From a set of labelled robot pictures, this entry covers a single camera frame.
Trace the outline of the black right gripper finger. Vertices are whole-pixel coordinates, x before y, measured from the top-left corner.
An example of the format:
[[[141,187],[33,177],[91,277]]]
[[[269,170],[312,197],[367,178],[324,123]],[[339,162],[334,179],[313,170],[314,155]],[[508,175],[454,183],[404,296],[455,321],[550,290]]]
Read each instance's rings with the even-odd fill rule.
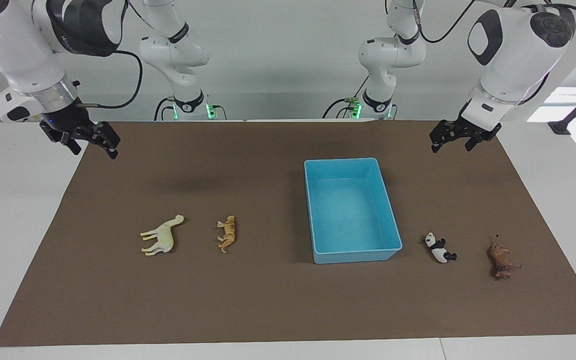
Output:
[[[75,156],[79,155],[82,151],[80,145],[69,133],[62,133],[61,144],[66,146]]]
[[[101,147],[112,160],[118,157],[117,146],[120,141],[121,137],[107,121],[99,121],[93,125],[94,145]]]

